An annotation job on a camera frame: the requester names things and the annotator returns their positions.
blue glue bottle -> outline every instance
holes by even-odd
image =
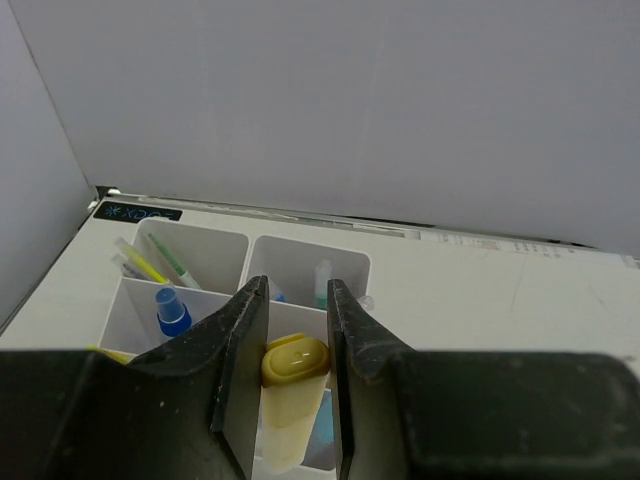
[[[156,293],[158,323],[160,330],[168,338],[177,337],[191,327],[191,315],[187,306],[178,298],[172,286],[162,287]]]

yellow highlighter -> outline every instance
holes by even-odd
[[[327,383],[329,349],[296,333],[267,345],[262,360],[262,458],[274,474],[304,460]]]
[[[169,283],[169,280],[158,273],[158,271],[147,262],[144,257],[124,238],[118,237],[114,242],[118,250],[122,252],[131,262],[133,262],[140,271],[144,272],[154,282]]]

